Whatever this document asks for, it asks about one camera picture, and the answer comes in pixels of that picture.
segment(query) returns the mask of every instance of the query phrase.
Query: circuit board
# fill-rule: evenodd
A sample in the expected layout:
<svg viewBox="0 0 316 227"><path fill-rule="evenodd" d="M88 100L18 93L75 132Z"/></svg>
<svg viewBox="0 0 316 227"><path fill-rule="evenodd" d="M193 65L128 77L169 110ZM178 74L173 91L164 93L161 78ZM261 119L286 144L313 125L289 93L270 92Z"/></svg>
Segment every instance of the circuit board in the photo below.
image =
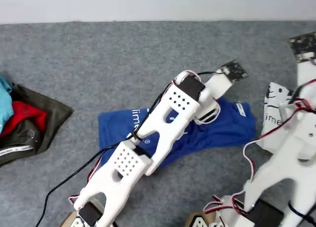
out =
<svg viewBox="0 0 316 227"><path fill-rule="evenodd" d="M289 43L298 63L316 59L316 32L290 38Z"/></svg>

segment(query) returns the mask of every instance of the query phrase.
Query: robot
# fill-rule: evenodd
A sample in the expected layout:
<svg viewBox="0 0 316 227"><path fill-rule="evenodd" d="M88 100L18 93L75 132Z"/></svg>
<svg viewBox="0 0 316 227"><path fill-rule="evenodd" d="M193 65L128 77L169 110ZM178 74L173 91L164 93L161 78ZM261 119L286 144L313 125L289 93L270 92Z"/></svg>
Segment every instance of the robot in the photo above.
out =
<svg viewBox="0 0 316 227"><path fill-rule="evenodd" d="M306 147L314 149L316 142L316 80L311 80L316 78L316 34L292 38L290 43L298 61L300 87L288 104L279 106L283 124L249 144L281 130L287 135L275 154L256 174L251 165L252 177L240 193L222 198L215 197L211 204L216 207L205 209L208 214L213 215L212 218L206 222L203 215L198 216L193 218L189 226L295 227L302 220L312 222L307 214L316 198L313 178L316 173L316 160L311 158L308 162L300 162L297 154ZM183 135L189 122L193 120L203 125L214 121L220 113L216 99L223 96L232 85L247 77L246 71L236 61L223 65L212 74L208 82L202 83L195 72L180 73L161 93L157 104L150 109L144 121L126 140L117 145L108 162L93 171L93 176L74 202L74 208L82 220L81 226L115 226L115 218L124 208L132 188L143 175L149 176L157 169L171 151L173 143ZM164 118L171 110L175 110L178 115L171 123L166 123ZM159 132L160 139L155 154L150 157L138 144L156 131ZM259 197L265 189L285 178L293 179L296 188L283 215L259 200ZM104 208L97 208L97 205L93 204L93 197L98 193L107 197ZM243 193L244 203L236 199ZM262 221L264 213L268 213L269 217ZM270 214L275 217L273 220L269 220ZM73 222L71 226L77 227L77 223Z"/></svg>

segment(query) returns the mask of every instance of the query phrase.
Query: colorful clothing pile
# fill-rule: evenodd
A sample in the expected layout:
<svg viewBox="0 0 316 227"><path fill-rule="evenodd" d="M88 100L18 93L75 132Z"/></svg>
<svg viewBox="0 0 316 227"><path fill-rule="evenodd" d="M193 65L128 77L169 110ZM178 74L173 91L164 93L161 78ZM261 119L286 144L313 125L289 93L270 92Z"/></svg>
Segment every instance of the colorful clothing pile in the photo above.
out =
<svg viewBox="0 0 316 227"><path fill-rule="evenodd" d="M73 109L0 76L0 166L47 150Z"/></svg>

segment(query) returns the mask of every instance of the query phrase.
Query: gray carpet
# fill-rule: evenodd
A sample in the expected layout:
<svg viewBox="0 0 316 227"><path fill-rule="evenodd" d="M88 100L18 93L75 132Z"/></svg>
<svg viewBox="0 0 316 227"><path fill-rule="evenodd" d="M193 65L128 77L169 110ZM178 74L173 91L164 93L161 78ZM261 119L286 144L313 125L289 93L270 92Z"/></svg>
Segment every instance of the gray carpet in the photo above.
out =
<svg viewBox="0 0 316 227"><path fill-rule="evenodd" d="M1 226L36 224L46 193L98 151L100 112L147 107L184 69L214 70L238 58L249 78L227 98L247 101L263 118L270 81L296 85L296 63L287 39L316 30L316 22L134 22L0 26L0 73L75 109L48 151L0 168ZM259 167L270 155L252 146ZM67 201L85 184L84 170L49 200L43 227L59 226ZM117 218L120 227L180 227L213 194L239 191L250 168L241 147L183 157L144 177ZM291 182L262 197L284 208Z"/></svg>

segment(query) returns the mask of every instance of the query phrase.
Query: white cloth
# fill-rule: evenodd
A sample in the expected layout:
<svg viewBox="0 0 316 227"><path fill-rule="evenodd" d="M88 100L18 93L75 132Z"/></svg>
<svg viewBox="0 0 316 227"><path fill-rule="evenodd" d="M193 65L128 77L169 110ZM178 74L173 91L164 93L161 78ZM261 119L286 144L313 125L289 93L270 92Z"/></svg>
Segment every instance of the white cloth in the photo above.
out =
<svg viewBox="0 0 316 227"><path fill-rule="evenodd" d="M265 96L264 118L261 135L282 124L279 111L280 104L287 104L292 98L293 91L284 86L271 82ZM277 130L266 138L257 142L262 149L275 153L280 148L287 132L283 129ZM316 152L315 147L305 147L299 153L298 159L310 159Z"/></svg>

